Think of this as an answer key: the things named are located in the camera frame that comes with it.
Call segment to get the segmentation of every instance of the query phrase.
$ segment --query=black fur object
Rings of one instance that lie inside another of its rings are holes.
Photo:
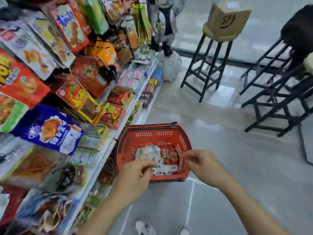
[[[284,43],[292,47],[292,60],[288,67],[292,70],[313,52],[313,5],[306,5],[297,11],[280,34]]]

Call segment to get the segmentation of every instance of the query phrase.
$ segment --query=red shopping basket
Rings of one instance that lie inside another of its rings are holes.
[[[147,145],[173,145],[179,156],[191,150],[187,134],[177,122],[128,126],[122,132],[116,150],[118,169],[120,170],[125,163],[135,160],[137,149]],[[178,172],[172,175],[153,175],[151,181],[184,181],[189,172],[185,159],[179,157]]]

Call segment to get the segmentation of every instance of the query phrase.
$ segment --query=sf logo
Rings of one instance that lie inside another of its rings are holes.
[[[234,22],[235,17],[236,17],[235,14],[233,14],[233,15],[225,15],[223,20],[222,20],[220,29],[225,29],[225,28],[229,27]]]

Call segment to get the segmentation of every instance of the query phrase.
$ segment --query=white sphere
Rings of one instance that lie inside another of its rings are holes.
[[[158,67],[163,69],[163,80],[174,81],[182,71],[182,58],[175,51],[169,57],[166,57],[162,51],[158,53],[157,58],[159,59]]]

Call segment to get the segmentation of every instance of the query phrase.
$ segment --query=hand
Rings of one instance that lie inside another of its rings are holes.
[[[157,167],[157,163],[149,159],[124,164],[109,196],[118,200],[124,208],[134,203],[148,188],[152,167]]]
[[[221,189],[231,178],[221,162],[208,150],[190,150],[181,155],[185,164],[202,182]]]

